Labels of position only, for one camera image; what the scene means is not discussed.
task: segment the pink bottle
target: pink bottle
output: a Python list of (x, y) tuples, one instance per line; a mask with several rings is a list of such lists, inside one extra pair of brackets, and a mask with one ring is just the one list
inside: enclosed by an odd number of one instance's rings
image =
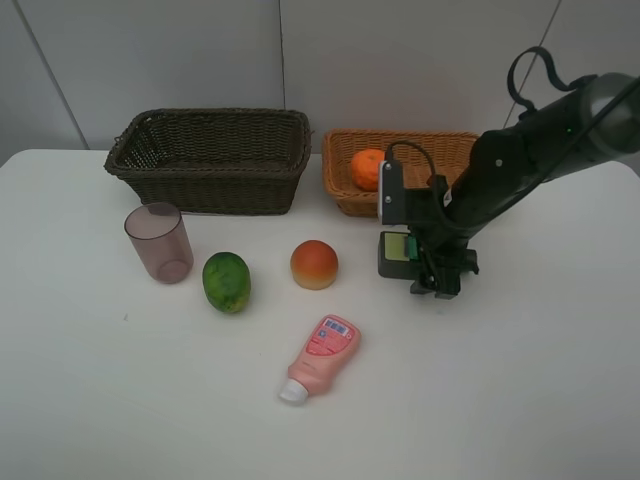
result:
[(280, 398), (292, 405), (302, 405), (309, 395), (327, 392), (359, 344), (360, 330), (337, 315), (324, 317), (289, 367), (289, 379)]

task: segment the bottle label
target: bottle label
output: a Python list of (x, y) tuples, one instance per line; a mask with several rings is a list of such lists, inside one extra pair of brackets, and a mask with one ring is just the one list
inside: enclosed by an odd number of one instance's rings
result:
[(311, 355), (327, 357), (344, 350), (353, 339), (353, 332), (334, 317), (327, 317), (318, 325), (307, 343), (306, 351)]

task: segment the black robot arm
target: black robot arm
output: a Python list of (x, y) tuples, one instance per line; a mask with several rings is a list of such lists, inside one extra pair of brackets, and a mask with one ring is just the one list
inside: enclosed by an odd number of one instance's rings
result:
[[(543, 59), (551, 83), (568, 91), (537, 110), (515, 90), (513, 72), (528, 52)], [(419, 145), (400, 141), (387, 148), (380, 173), (379, 215), (385, 225), (407, 225), (408, 234), (382, 232), (378, 270), (384, 277), (412, 279), (412, 293), (435, 292), (452, 298), (460, 274), (478, 273), (469, 240), (498, 215), (549, 181), (640, 150), (640, 78), (619, 73), (581, 77), (569, 85), (555, 73), (551, 55), (541, 47), (523, 52), (508, 75), (508, 89), (525, 106), (510, 128), (485, 132), (474, 144), (469, 166), (448, 186)], [(422, 152), (432, 176), (421, 189), (404, 189), (402, 164), (393, 147)]]

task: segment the wall seam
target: wall seam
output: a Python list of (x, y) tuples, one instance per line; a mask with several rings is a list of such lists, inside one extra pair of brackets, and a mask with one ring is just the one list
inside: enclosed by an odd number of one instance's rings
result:
[(284, 77), (284, 37), (282, 35), (282, 5), (281, 0), (278, 0), (278, 20), (280, 26), (280, 68), (282, 73), (282, 106), (287, 108), (287, 90)]
[[(560, 9), (560, 5), (562, 5), (562, 0), (558, 0), (558, 3), (556, 3), (556, 7), (553, 9), (553, 13), (551, 14), (551, 18), (547, 23), (547, 27), (544, 29), (542, 38), (540, 39), (540, 42), (537, 45), (538, 47), (541, 47), (544, 41), (546, 40), (547, 34), (551, 30), (551, 25), (553, 24), (553, 21), (556, 18), (556, 14), (558, 13), (558, 10)], [(531, 59), (531, 63), (529, 63), (529, 67), (527, 68), (527, 71), (524, 74), (524, 78), (522, 79), (522, 82), (520, 83), (520, 87), (518, 88), (518, 93), (522, 92), (522, 89), (524, 88), (524, 85), (525, 83), (527, 83), (527, 79), (529, 78), (529, 74), (533, 71), (533, 66), (536, 63), (537, 59), (538, 59), (538, 54), (536, 53)], [(513, 111), (515, 110), (515, 108), (516, 108), (516, 102), (513, 102), (511, 104), (511, 108), (509, 109), (509, 113), (507, 114), (507, 119), (504, 121), (504, 125), (502, 126), (502, 128), (506, 128), (507, 125), (509, 124), (509, 120), (511, 120), (511, 115), (513, 115)]]
[(53, 87), (55, 88), (56, 92), (60, 96), (60, 100), (62, 100), (62, 104), (64, 105), (64, 108), (67, 111), (67, 114), (69, 115), (69, 118), (71, 119), (71, 123), (73, 124), (74, 128), (76, 129), (76, 132), (78, 133), (78, 136), (80, 137), (80, 141), (82, 142), (82, 145), (84, 146), (85, 150), (90, 150), (89, 144), (87, 143), (87, 140), (84, 137), (84, 134), (82, 133), (82, 129), (80, 128), (80, 125), (78, 124), (78, 121), (76, 120), (76, 117), (73, 114), (73, 111), (71, 110), (71, 106), (69, 105), (69, 102), (67, 101), (67, 97), (65, 97), (64, 92), (62, 91), (62, 88), (60, 88), (60, 84), (58, 83), (58, 80), (56, 79), (55, 75), (53, 74), (53, 70), (51, 70), (51, 66), (49, 65), (49, 62), (47, 61), (47, 58), (44, 56), (44, 52), (42, 51), (42, 48), (40, 48), (40, 44), (38, 43), (38, 39), (36, 38), (35, 34), (33, 33), (33, 29), (31, 28), (31, 25), (29, 25), (27, 17), (25, 16), (24, 12), (22, 11), (22, 7), (18, 3), (18, 0), (11, 0), (11, 2), (13, 3), (14, 8), (16, 9), (16, 13), (18, 14), (18, 17), (20, 17), (20, 21), (22, 22), (22, 25), (24, 26), (25, 30), (27, 31), (27, 35), (31, 39), (31, 43), (33, 43), (33, 46), (36, 49), (36, 52), (38, 53), (38, 57), (40, 57), (40, 61), (42, 62), (42, 64), (44, 65), (45, 70), (47, 71), (47, 75), (49, 76), (49, 80), (51, 80), (51, 83), (53, 84)]

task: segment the brown wicker basket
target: brown wicker basket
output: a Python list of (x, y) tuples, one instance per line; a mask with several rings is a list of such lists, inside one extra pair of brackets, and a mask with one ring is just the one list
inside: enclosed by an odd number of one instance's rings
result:
[[(324, 188), (345, 214), (377, 216), (378, 192), (365, 192), (351, 180), (351, 158), (361, 150), (385, 150), (394, 140), (409, 140), (425, 148), (433, 157), (439, 174), (451, 185), (469, 163), (471, 147), (478, 136), (467, 132), (402, 132), (393, 130), (331, 130), (324, 136), (322, 172)], [(424, 188), (431, 176), (427, 160), (405, 145), (393, 149), (404, 167), (406, 188)]]
[(309, 160), (310, 136), (306, 115), (292, 110), (151, 110), (116, 139), (105, 169), (143, 204), (283, 214)]

